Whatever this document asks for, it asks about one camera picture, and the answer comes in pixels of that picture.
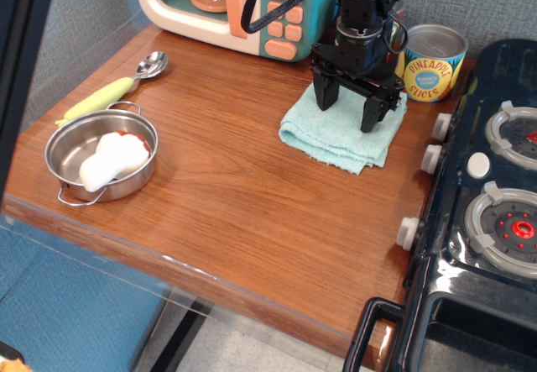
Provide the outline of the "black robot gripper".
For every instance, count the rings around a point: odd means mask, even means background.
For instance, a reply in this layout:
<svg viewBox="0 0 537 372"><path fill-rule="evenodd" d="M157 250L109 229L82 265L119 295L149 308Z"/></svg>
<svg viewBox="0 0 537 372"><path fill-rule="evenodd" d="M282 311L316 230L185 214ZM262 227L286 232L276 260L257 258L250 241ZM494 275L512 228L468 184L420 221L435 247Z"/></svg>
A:
<svg viewBox="0 0 537 372"><path fill-rule="evenodd" d="M403 82L387 63L392 28L391 21L380 21L373 29L360 31L339 21L333 44L311 46L313 87L321 111L336 102L340 86L366 98L361 124L364 133L370 133L388 111L398 108Z"/></svg>

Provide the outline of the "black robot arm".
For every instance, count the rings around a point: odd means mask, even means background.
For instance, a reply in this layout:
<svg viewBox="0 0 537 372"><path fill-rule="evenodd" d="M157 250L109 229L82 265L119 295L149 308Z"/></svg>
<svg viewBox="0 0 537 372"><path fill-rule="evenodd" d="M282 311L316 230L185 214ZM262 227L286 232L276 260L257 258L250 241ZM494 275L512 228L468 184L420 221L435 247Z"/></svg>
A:
<svg viewBox="0 0 537 372"><path fill-rule="evenodd" d="M399 0L336 0L336 42L315 43L311 63L313 87L319 109L330 108L340 88L366 98L361 130L369 133L388 111L397 108L404 82L389 66L395 18Z"/></svg>

